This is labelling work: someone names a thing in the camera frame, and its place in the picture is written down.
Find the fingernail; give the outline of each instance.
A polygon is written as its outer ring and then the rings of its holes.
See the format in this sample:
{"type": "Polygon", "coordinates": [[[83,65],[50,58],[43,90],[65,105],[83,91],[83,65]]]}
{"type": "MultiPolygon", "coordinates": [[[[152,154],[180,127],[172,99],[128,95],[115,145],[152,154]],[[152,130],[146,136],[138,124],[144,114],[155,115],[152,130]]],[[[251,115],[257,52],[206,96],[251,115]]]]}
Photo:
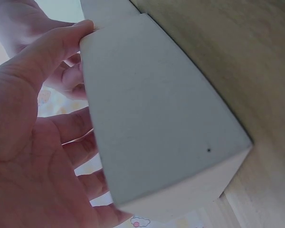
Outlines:
{"type": "Polygon", "coordinates": [[[85,24],[91,24],[91,23],[93,23],[91,20],[83,20],[83,21],[81,21],[81,22],[78,22],[78,23],[76,23],[76,24],[74,24],[73,26],[82,26],[82,25],[85,25],[85,24]]]}

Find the wood grain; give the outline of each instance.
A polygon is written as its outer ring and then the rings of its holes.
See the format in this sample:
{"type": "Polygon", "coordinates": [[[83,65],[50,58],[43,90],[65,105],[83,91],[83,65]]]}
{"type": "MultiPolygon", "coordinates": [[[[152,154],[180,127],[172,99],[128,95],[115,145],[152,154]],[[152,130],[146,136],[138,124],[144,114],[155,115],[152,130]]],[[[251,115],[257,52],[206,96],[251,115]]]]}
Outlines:
{"type": "Polygon", "coordinates": [[[201,69],[255,142],[225,191],[241,228],[285,228],[285,0],[134,3],[201,69]]]}

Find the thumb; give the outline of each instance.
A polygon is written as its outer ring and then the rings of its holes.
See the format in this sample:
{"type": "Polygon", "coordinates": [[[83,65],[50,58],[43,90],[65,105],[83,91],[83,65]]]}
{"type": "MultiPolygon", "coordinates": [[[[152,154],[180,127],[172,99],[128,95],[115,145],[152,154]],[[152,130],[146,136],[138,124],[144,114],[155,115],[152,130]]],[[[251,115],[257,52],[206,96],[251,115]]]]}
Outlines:
{"type": "Polygon", "coordinates": [[[79,51],[79,42],[93,32],[94,24],[84,20],[71,27],[56,28],[1,65],[1,71],[26,81],[39,93],[43,82],[62,61],[79,51]]]}

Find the knuckle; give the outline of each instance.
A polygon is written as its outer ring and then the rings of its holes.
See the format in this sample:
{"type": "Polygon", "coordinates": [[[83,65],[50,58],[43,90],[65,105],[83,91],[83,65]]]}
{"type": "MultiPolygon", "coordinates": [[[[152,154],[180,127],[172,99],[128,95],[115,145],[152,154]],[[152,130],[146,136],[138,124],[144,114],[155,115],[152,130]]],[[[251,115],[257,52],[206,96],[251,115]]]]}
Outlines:
{"type": "Polygon", "coordinates": [[[87,159],[90,158],[90,156],[94,155],[94,151],[95,151],[95,140],[94,137],[86,137],[82,142],[82,146],[85,150],[85,152],[87,153],[87,159]]]}
{"type": "Polygon", "coordinates": [[[85,120],[83,119],[82,115],[74,113],[74,114],[72,114],[72,117],[73,117],[74,126],[77,129],[77,131],[79,133],[85,132],[85,129],[86,129],[85,124],[86,123],[85,123],[85,120]]]}

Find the finger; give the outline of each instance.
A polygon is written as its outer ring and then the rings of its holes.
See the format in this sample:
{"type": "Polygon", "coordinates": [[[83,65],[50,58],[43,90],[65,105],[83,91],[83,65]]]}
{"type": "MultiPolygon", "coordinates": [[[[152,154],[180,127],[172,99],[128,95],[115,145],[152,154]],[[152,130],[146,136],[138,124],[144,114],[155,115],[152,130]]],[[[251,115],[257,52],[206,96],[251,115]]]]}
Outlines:
{"type": "Polygon", "coordinates": [[[94,200],[109,191],[103,170],[88,175],[80,175],[78,179],[82,183],[89,200],[94,200]]]}
{"type": "Polygon", "coordinates": [[[50,20],[50,22],[47,24],[47,29],[56,29],[56,28],[62,28],[62,27],[70,27],[75,25],[75,23],[70,22],[64,22],[59,20],[50,20]]]}
{"type": "Polygon", "coordinates": [[[81,138],[92,129],[88,107],[79,111],[47,117],[57,127],[61,143],[67,143],[81,138]]]}
{"type": "Polygon", "coordinates": [[[58,91],[72,91],[77,85],[83,84],[81,63],[69,67],[65,62],[54,71],[54,73],[45,81],[49,87],[54,87],[58,91]]]}
{"type": "Polygon", "coordinates": [[[90,132],[81,139],[63,145],[74,169],[92,159],[97,154],[94,132],[90,132]]]}
{"type": "Polygon", "coordinates": [[[82,64],[76,65],[63,71],[61,76],[62,86],[66,91],[72,91],[77,85],[83,84],[82,64]]]}
{"type": "Polygon", "coordinates": [[[75,55],[71,56],[65,61],[70,67],[73,65],[81,62],[81,56],[79,53],[76,53],[75,55]]]}
{"type": "Polygon", "coordinates": [[[128,220],[132,215],[119,211],[113,204],[93,207],[98,214],[98,224],[101,228],[111,228],[128,220]]]}
{"type": "Polygon", "coordinates": [[[79,51],[79,41],[93,32],[93,26],[86,20],[49,31],[8,61],[5,73],[26,81],[38,93],[60,63],[79,51]]]}

